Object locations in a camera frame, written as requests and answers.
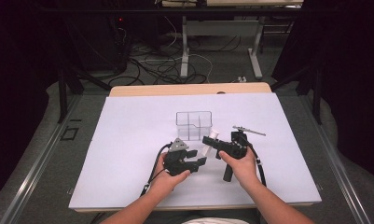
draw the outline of metal frame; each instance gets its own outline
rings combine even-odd
[[[343,196],[353,213],[355,221],[358,224],[370,224],[370,219],[367,216],[363,205],[359,201],[355,189],[353,188],[353,184],[347,176],[346,169],[344,168],[336,149],[329,141],[323,126],[317,123],[314,115],[312,114],[312,104],[309,102],[308,96],[299,96],[299,99],[306,110],[306,114],[309,116],[316,131],[319,133],[319,136],[324,144],[324,153],[326,154],[328,163],[332,169],[332,172],[334,173],[334,176],[338,180],[340,190],[342,191]]]
[[[253,36],[253,47],[248,49],[254,75],[257,79],[262,78],[262,73],[256,57],[259,48],[259,40],[262,36],[265,18],[260,17],[259,21],[187,21],[183,16],[183,59],[180,77],[187,77],[187,63],[189,48],[187,47],[187,37],[189,35],[240,35]]]
[[[339,14],[339,9],[306,9],[306,8],[230,8],[230,7],[207,7],[207,8],[128,8],[128,9],[83,9],[83,8],[47,8],[38,3],[32,3],[41,13],[66,15],[127,15],[128,17],[141,16],[314,16],[334,17]]]
[[[73,99],[71,100],[69,105],[70,113],[68,113],[68,115],[65,117],[65,120],[68,120],[68,118],[70,118],[71,114],[76,109],[76,106],[78,105],[80,99],[80,95],[73,96]],[[48,140],[47,145],[38,155],[38,158],[35,160],[35,163],[30,169],[29,174],[26,176],[23,183],[21,184],[18,193],[16,194],[12,203],[3,215],[0,224],[18,223],[19,216],[21,215],[24,206],[27,204],[30,196],[35,190],[35,186],[37,185],[41,175],[44,173],[45,168],[50,160],[50,157],[52,156],[55,147],[57,146],[57,143],[59,142],[59,139],[61,138],[62,133],[66,128],[66,123],[67,122],[63,122],[56,126],[52,136]]]

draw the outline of black backdrop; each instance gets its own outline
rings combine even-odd
[[[32,139],[57,80],[47,43],[23,1],[0,1],[0,190]]]
[[[296,20],[273,77],[284,80],[308,64],[330,35],[323,54],[323,98],[338,124],[338,149],[374,174],[374,1],[306,0],[303,5],[339,6],[348,10],[338,17]]]

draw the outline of white desk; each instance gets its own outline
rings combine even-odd
[[[282,107],[264,83],[120,87],[106,99],[69,207],[78,212],[118,210],[140,196],[159,149],[177,137],[175,114],[211,111],[218,139],[243,126],[263,162],[268,188],[290,204],[321,202]],[[225,91],[227,94],[215,94]],[[140,96],[114,97],[136,92]],[[187,141],[201,152],[200,141]],[[205,165],[156,210],[254,207],[237,179],[222,180],[226,164],[212,149]]]
[[[207,7],[274,7],[301,5],[303,0],[207,0]],[[194,7],[195,3],[182,3],[174,1],[162,1],[164,7]],[[265,18],[259,21],[187,21],[183,17],[183,59],[180,77],[187,77],[187,64],[189,48],[187,47],[188,35],[240,35],[253,36],[252,48],[248,49],[254,75],[262,78],[256,53]]]

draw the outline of white shirt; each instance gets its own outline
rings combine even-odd
[[[219,217],[203,217],[192,219],[183,224],[248,224],[245,221],[232,218],[219,218]]]

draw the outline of clear plastic box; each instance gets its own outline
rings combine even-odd
[[[185,141],[199,141],[210,134],[213,126],[211,111],[177,112],[178,137]]]

